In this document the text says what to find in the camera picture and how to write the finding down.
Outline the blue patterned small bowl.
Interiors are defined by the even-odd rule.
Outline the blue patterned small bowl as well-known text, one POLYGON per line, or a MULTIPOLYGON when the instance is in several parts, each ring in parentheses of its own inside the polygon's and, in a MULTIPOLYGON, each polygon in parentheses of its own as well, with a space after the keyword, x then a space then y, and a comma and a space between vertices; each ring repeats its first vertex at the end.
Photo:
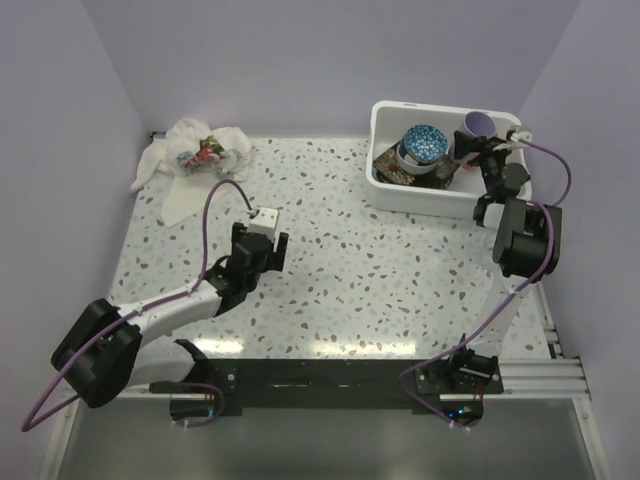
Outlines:
POLYGON ((401 157, 410 157, 417 164, 434 164, 447 152, 448 139, 446 135, 432 125, 412 126, 402 138, 401 157))

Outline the cream bowl blue pattern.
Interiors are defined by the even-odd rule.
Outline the cream bowl blue pattern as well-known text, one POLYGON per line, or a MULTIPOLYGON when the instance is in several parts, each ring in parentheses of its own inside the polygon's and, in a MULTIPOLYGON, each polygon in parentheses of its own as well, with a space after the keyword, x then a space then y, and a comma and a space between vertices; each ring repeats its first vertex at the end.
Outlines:
POLYGON ((395 149, 395 157, 399 166, 407 173, 415 176, 425 175, 436 168, 439 158, 427 163, 415 160, 406 149, 404 142, 400 141, 395 149))

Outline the black floral square plate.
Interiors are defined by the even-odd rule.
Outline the black floral square plate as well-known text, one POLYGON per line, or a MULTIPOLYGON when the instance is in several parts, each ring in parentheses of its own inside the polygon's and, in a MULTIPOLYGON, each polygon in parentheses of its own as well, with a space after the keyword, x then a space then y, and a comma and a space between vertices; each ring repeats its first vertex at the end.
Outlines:
POLYGON ((395 149, 398 143, 389 147, 373 161, 375 178, 381 182, 396 186, 421 189, 447 190, 453 183, 454 175, 460 167, 455 165, 447 154, 439 159, 436 168, 420 176, 404 171, 397 163, 395 149))

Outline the orange plastic cup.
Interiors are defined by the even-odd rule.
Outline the orange plastic cup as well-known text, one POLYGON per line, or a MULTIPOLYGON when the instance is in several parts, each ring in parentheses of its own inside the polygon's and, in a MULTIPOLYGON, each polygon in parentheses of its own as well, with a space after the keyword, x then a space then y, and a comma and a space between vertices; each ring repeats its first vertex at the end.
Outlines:
POLYGON ((477 158, 477 156, 479 155, 478 152, 470 152, 467 155, 463 156, 463 157, 456 157, 455 156, 455 143, 452 142, 451 145, 449 146, 449 150, 448 150, 448 155, 450 160, 457 165, 458 167, 462 168, 464 171, 468 171, 468 172, 472 172, 474 171, 477 166, 474 164, 475 159, 477 158))

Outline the purple plastic cup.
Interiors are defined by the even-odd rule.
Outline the purple plastic cup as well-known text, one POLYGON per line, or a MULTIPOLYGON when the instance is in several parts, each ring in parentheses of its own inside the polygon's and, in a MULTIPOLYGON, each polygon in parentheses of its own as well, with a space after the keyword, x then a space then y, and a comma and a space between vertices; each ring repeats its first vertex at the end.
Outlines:
POLYGON ((463 118, 460 130, 471 137, 492 138, 497 133, 492 118, 481 111, 468 112, 463 118))

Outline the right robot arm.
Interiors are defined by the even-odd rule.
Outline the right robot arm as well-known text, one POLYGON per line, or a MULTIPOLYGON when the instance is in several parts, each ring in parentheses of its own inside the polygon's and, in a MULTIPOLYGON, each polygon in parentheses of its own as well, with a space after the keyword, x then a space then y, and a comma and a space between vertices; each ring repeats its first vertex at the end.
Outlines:
POLYGON ((515 149, 529 145, 526 132, 510 130, 507 137, 454 133, 453 157, 478 166, 486 193, 478 198, 473 220, 486 224, 490 208, 500 206, 492 261, 497 267, 479 325, 461 338, 461 346, 448 356, 443 367, 446 388, 456 393, 475 393, 484 388, 501 392, 499 356, 518 309, 544 276, 559 261, 562 210, 536 204, 520 196, 530 174, 520 163, 507 160, 515 149))

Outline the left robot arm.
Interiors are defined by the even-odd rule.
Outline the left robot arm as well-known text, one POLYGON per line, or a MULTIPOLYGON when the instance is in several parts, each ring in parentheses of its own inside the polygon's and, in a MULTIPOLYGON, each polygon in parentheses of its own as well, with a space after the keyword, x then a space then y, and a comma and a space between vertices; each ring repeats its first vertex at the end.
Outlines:
POLYGON ((231 253, 165 297, 115 306, 91 302, 61 341, 51 364, 91 408, 133 385, 136 357, 148 343, 190 323, 222 315, 246 300, 263 273, 282 271, 288 244, 278 213, 232 227, 231 253))

